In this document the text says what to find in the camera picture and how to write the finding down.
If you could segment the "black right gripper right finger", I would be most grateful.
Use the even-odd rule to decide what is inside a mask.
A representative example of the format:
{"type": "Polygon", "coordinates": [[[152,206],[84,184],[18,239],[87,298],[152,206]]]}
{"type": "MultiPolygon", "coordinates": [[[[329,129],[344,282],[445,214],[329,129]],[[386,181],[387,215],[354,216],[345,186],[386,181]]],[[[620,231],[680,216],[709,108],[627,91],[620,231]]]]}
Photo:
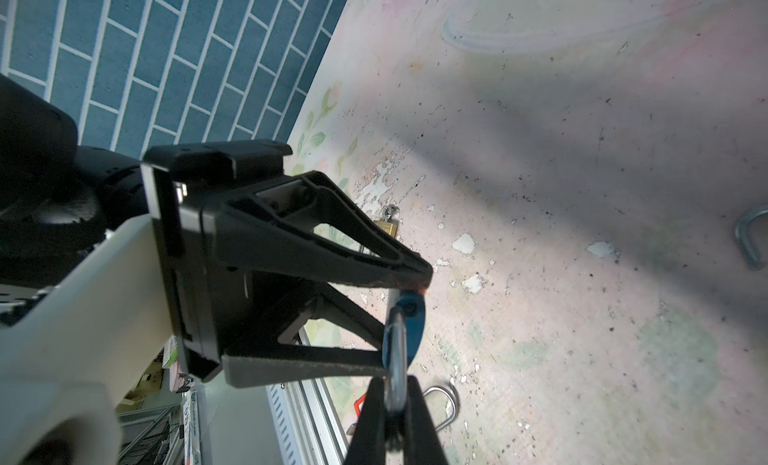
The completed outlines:
{"type": "Polygon", "coordinates": [[[403,411],[403,459],[405,465],[447,465],[420,384],[407,378],[407,399],[403,411]]]}

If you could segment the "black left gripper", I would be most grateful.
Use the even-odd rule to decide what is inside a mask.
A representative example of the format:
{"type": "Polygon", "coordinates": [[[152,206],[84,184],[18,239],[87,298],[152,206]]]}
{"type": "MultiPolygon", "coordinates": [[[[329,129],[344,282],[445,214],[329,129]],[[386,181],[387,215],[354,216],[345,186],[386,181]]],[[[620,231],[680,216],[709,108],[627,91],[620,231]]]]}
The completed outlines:
{"type": "Polygon", "coordinates": [[[181,367],[249,388],[382,376],[384,324],[327,283],[425,291],[432,266],[271,141],[159,146],[141,165],[181,367]],[[300,345],[325,320],[370,350],[300,345]]]}

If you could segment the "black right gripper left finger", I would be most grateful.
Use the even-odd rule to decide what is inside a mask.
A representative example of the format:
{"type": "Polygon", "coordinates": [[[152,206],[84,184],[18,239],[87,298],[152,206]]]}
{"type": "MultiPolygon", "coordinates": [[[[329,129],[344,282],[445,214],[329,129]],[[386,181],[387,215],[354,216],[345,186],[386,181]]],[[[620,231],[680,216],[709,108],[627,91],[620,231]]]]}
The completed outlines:
{"type": "Polygon", "coordinates": [[[369,384],[361,415],[348,448],[345,465],[386,463],[384,381],[374,377],[369,384]]]}

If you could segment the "blue padlock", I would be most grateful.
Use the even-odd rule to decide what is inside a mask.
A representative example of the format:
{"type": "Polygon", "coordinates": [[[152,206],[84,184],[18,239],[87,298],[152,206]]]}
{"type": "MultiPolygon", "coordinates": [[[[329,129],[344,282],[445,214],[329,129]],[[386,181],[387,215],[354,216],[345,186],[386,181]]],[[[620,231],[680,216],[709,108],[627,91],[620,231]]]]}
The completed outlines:
{"type": "Polygon", "coordinates": [[[386,369],[384,404],[387,414],[401,413],[407,402],[408,368],[418,353],[426,323],[423,295],[391,289],[387,304],[382,363],[386,369]]]}

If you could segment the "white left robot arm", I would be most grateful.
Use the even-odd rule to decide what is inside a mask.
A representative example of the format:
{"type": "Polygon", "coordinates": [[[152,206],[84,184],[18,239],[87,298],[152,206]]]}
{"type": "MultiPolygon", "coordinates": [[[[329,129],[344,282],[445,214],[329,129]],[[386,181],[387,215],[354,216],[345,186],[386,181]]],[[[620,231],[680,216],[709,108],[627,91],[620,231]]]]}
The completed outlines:
{"type": "Polygon", "coordinates": [[[81,146],[1,81],[1,460],[118,459],[115,408],[169,340],[236,388],[366,376],[345,460],[446,457],[409,374],[431,265],[273,140],[81,146]]]}

